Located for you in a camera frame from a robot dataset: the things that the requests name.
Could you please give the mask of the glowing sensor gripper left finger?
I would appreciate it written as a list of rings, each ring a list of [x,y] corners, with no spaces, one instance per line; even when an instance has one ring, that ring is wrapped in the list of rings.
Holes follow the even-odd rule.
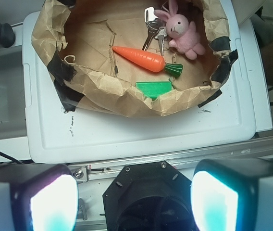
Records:
[[[0,164],[0,231],[71,231],[78,187],[63,164]]]

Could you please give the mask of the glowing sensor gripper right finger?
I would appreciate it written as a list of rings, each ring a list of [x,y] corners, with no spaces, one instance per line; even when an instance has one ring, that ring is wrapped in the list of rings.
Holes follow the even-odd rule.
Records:
[[[201,160],[191,206],[201,231],[273,231],[273,158]]]

